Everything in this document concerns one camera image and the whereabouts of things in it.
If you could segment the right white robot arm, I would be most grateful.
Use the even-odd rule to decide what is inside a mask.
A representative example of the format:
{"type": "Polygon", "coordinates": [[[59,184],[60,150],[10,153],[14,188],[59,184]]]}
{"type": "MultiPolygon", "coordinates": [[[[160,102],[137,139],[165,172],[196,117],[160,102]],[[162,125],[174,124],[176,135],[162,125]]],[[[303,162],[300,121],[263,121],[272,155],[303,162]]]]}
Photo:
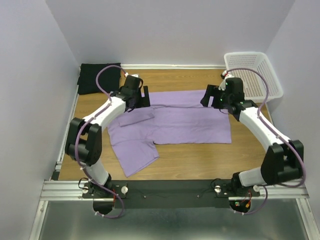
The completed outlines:
{"type": "Polygon", "coordinates": [[[238,122],[245,125],[261,143],[265,156],[260,167],[236,172],[232,175],[230,191],[241,196],[249,187],[259,185],[285,185],[286,182],[306,179],[304,146],[277,130],[262,114],[261,107],[246,99],[243,81],[226,77],[221,86],[208,85],[200,104],[214,109],[226,109],[238,122]]]}

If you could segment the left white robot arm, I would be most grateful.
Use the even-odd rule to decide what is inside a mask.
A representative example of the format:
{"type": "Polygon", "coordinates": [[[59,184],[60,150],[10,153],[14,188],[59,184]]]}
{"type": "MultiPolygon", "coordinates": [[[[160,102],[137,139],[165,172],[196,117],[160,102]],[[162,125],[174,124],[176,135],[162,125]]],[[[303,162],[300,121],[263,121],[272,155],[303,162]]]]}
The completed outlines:
{"type": "Polygon", "coordinates": [[[136,75],[125,75],[124,85],[110,94],[97,110],[84,118],[73,118],[69,124],[65,154],[75,160],[93,191],[101,198],[113,194],[112,177],[101,162],[102,134],[118,116],[150,106],[149,90],[136,75]]]}

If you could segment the purple t shirt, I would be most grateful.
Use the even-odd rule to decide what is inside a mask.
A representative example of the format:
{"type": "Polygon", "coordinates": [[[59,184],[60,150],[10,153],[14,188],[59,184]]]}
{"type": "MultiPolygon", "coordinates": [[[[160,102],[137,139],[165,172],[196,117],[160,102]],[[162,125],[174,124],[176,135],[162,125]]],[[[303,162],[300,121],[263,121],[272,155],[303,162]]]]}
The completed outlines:
{"type": "Polygon", "coordinates": [[[229,117],[204,107],[204,90],[151,92],[150,106],[125,112],[107,127],[112,149],[130,177],[160,156],[156,145],[231,144],[229,117]]]}

